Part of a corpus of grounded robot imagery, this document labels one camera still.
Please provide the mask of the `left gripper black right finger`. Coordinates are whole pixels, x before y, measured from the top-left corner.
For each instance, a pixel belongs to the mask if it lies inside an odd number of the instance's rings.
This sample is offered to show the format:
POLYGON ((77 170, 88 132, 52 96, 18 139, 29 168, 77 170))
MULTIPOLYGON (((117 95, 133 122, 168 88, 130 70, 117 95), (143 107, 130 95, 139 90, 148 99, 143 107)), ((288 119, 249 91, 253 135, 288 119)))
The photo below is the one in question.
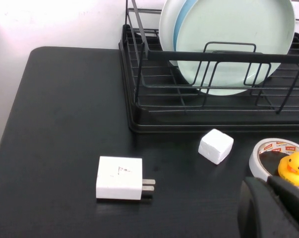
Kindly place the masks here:
POLYGON ((279 197, 286 211, 299 224, 299 188, 276 176, 268 177, 267 183, 279 197))

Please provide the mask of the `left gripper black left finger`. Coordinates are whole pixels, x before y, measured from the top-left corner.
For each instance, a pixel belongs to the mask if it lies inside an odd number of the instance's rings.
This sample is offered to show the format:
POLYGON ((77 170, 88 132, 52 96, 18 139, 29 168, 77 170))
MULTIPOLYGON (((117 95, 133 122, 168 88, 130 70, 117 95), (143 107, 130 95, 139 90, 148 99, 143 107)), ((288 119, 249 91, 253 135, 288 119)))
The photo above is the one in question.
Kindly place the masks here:
POLYGON ((299 238, 299 224, 260 178, 246 177, 241 184, 238 227, 242 238, 299 238))

